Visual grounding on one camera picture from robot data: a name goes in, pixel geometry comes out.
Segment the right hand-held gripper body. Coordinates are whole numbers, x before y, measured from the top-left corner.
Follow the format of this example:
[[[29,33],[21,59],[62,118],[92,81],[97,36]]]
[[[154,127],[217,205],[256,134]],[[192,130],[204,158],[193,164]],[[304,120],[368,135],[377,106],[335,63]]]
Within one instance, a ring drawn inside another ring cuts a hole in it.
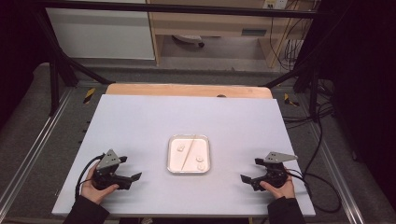
[[[296,155],[271,151],[263,159],[263,163],[267,171],[265,182],[275,188],[282,187],[288,178],[284,162],[294,161],[297,159],[298,157]]]

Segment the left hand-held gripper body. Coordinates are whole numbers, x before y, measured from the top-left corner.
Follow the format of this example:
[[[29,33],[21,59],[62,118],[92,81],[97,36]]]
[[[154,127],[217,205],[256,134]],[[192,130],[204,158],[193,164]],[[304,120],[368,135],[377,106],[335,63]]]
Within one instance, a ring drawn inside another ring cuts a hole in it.
[[[121,159],[113,149],[110,149],[97,164],[93,172],[93,185],[96,189],[106,189],[113,184],[117,184],[116,170],[121,164]]]

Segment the thin wooden skewer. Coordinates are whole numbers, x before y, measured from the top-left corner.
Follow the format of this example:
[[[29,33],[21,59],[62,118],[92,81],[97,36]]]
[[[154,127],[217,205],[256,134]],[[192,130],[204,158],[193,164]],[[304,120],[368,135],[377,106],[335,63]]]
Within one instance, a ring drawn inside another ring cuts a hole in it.
[[[187,155],[186,155],[186,157],[185,157],[185,159],[184,159],[184,161],[183,161],[183,164],[182,164],[182,166],[181,166],[181,171],[184,170],[184,167],[185,167],[185,164],[186,164],[186,162],[187,162],[187,159],[188,159],[188,157],[190,156],[191,149],[192,149],[192,146],[193,146],[193,144],[194,144],[195,138],[196,138],[196,134],[194,134],[194,135],[191,137],[191,144],[190,144],[190,146],[189,146]]]

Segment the square white metal-rimmed tray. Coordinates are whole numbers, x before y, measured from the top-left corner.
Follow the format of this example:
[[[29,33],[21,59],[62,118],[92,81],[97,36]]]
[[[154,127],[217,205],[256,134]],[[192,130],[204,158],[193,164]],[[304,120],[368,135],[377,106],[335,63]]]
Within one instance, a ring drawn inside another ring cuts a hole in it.
[[[210,170],[210,145],[205,135],[196,134],[184,170],[181,166],[187,155],[193,134],[178,134],[168,141],[167,169],[172,174],[204,174]]]

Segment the person's right hand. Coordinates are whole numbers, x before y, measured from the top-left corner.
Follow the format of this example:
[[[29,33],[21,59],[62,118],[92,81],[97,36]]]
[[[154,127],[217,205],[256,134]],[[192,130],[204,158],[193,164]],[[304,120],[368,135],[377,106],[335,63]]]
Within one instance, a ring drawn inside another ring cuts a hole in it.
[[[294,198],[295,191],[294,185],[292,182],[292,177],[289,175],[284,185],[280,188],[275,188],[270,183],[261,181],[260,185],[266,189],[267,191],[271,192],[276,199],[280,199],[285,197],[286,199]]]

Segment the person's left hand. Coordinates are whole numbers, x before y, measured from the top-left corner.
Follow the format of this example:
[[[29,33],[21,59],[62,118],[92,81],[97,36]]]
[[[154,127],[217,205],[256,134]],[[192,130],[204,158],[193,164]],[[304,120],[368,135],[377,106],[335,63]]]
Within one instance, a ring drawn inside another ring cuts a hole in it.
[[[97,163],[90,168],[86,176],[86,180],[82,184],[80,195],[90,200],[91,202],[100,205],[107,195],[114,192],[120,186],[118,184],[113,184],[110,187],[107,187],[106,189],[96,189],[93,185],[93,180],[92,180],[96,166]]]

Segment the yellow black tape strip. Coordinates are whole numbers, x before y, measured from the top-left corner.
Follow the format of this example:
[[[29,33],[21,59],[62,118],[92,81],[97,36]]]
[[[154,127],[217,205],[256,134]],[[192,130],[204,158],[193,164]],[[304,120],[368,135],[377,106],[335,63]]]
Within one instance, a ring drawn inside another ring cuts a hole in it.
[[[92,98],[94,92],[95,92],[95,88],[90,88],[90,89],[87,91],[87,93],[86,93],[86,95],[85,95],[85,97],[84,97],[84,100],[83,100],[83,104],[88,104],[88,103],[90,102],[90,100],[91,100],[91,98]]]
[[[298,102],[293,102],[287,93],[284,93],[284,103],[286,105],[300,106]]]

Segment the wooden table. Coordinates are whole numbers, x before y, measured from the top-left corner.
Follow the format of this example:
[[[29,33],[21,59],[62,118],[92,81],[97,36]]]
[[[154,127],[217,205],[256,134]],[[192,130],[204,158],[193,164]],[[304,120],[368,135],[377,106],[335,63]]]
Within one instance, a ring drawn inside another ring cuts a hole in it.
[[[268,88],[220,85],[113,83],[106,90],[112,95],[197,96],[272,99]]]

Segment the black metal stand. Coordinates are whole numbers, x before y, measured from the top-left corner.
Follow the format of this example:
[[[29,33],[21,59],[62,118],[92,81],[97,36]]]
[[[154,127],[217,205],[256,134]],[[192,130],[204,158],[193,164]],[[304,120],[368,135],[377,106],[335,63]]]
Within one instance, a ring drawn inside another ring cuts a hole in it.
[[[33,13],[35,21],[44,36],[44,46],[47,48],[49,55],[49,73],[50,73],[50,96],[51,106],[49,114],[52,116],[60,108],[60,89],[59,78],[61,78],[66,87],[76,87],[78,78],[75,74],[75,69],[79,72],[91,77],[93,80],[101,84],[113,84],[113,81],[104,77],[100,77],[93,71],[89,70],[82,64],[73,60],[62,50],[56,38],[56,34],[50,24],[50,19],[47,11],[42,8]]]
[[[320,39],[322,37],[320,24],[319,19],[314,19],[311,22],[293,69],[285,75],[264,84],[264,87],[272,89],[292,77],[297,77],[293,89],[297,93],[306,89],[310,90],[308,113],[314,120],[318,119],[318,54],[320,53]]]

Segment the white cabinet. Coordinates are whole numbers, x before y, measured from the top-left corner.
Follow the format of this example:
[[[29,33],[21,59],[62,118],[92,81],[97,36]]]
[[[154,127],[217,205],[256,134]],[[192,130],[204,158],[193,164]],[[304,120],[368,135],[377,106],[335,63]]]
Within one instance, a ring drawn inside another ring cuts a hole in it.
[[[47,13],[69,57],[155,58],[147,12],[48,8]]]

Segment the black curtain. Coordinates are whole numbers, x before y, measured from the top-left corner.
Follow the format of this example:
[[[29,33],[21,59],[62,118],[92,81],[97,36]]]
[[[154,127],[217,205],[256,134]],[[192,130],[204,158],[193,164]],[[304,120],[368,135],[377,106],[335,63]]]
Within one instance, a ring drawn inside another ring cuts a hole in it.
[[[396,0],[353,0],[320,74],[351,144],[396,208]]]
[[[47,60],[38,24],[26,0],[0,0],[0,130]]]

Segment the grey chair base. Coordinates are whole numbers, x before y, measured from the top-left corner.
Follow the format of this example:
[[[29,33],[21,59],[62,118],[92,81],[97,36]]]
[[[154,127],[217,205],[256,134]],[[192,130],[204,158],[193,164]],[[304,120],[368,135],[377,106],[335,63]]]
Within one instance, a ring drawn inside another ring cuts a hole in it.
[[[199,48],[203,48],[205,46],[203,39],[198,35],[174,35],[174,38],[178,41],[195,44]]]

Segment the light wooden desk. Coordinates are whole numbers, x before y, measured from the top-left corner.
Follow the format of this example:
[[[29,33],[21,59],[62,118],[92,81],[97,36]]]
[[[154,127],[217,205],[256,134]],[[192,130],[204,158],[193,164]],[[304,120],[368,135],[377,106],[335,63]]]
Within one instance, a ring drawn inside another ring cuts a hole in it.
[[[146,0],[149,4],[263,8],[264,0]],[[315,8],[314,0],[288,0],[285,9],[310,11]],[[281,47],[287,39],[303,39],[304,27],[289,18],[268,18],[233,15],[206,15],[184,13],[148,14],[152,35],[201,35],[228,37],[255,37],[259,40],[267,66],[277,65]]]

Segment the black metal crossbar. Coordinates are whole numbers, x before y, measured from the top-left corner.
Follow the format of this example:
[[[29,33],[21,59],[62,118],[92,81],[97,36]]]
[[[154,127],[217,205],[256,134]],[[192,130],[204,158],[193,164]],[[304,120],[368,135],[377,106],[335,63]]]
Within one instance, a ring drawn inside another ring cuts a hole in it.
[[[297,10],[284,10],[284,9],[207,7],[207,6],[185,6],[185,5],[164,5],[164,4],[92,2],[92,1],[73,1],[73,0],[35,0],[35,3],[42,7],[51,7],[51,8],[109,10],[109,11],[233,15],[233,16],[298,18],[298,19],[314,19],[317,16],[319,16],[319,13],[316,11],[297,11]]]

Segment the white wall socket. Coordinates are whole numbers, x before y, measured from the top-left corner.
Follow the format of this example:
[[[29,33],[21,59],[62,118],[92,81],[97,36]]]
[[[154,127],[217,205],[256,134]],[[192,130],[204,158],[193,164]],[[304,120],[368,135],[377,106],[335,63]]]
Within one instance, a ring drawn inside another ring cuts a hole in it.
[[[268,9],[285,9],[288,0],[264,0],[263,8]]]

